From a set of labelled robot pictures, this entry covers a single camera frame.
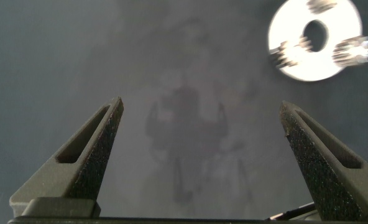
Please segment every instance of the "metal washer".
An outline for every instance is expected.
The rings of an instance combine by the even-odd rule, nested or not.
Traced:
[[[296,66],[279,68],[289,77],[306,82],[323,80],[339,73],[343,67],[337,66],[332,58],[336,44],[362,34],[361,17],[350,0],[337,0],[336,6],[320,14],[313,14],[305,0],[288,0],[271,21],[268,36],[270,53],[275,53],[282,42],[298,41],[311,21],[319,22],[325,28],[324,47],[319,52],[304,54]]]

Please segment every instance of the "gray surface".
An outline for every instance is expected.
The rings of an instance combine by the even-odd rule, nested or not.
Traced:
[[[368,65],[316,83],[281,75],[266,43],[281,2],[0,1],[0,223],[10,195],[117,95],[102,216],[266,218],[310,202],[282,100],[368,161]],[[368,35],[368,1],[354,2]],[[164,128],[146,125],[155,102]],[[177,157],[189,200],[173,197]]]

